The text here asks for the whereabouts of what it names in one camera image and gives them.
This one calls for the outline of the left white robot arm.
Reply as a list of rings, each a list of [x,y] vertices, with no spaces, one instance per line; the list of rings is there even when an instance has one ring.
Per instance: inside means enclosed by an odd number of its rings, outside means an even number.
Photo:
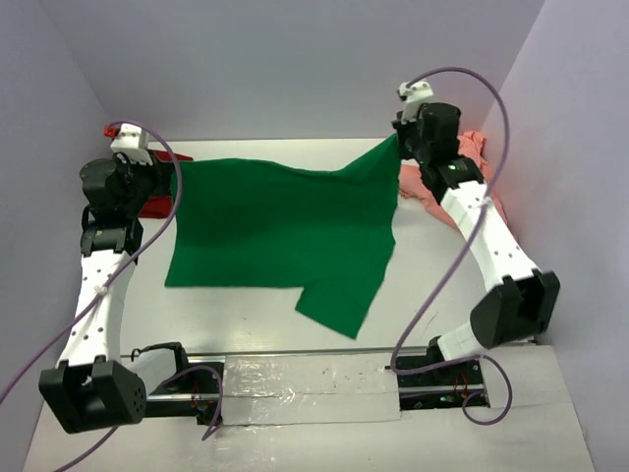
[[[141,247],[139,216],[152,197],[169,197],[173,166],[153,157],[133,163],[117,152],[80,171],[82,285],[68,341],[38,388],[68,434],[131,425],[146,409],[146,385],[121,363],[125,298]]]

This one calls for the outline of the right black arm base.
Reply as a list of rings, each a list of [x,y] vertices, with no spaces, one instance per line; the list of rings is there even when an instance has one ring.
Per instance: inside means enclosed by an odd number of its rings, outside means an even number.
[[[485,382],[478,361],[468,361],[423,374],[396,375],[402,411],[486,407]]]

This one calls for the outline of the green t-shirt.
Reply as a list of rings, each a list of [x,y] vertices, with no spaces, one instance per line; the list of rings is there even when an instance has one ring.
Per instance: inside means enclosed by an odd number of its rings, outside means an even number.
[[[188,161],[169,288],[297,288],[298,313],[358,335],[395,239],[401,160],[389,137],[331,171],[272,161]]]

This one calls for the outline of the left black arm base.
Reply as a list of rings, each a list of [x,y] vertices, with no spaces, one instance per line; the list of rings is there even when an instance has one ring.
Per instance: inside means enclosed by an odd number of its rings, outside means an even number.
[[[188,417],[211,429],[221,424],[224,367],[223,356],[189,354],[179,342],[136,348],[127,364],[144,383],[146,418]]]

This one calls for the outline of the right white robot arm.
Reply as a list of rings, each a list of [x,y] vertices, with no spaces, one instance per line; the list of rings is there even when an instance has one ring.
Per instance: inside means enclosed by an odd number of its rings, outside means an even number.
[[[460,153],[460,115],[453,105],[426,103],[393,123],[403,158],[418,162],[423,184],[469,244],[486,289],[467,322],[430,342],[427,371],[437,384],[459,376],[460,358],[545,333],[560,289],[556,274],[525,254],[486,197],[479,166]]]

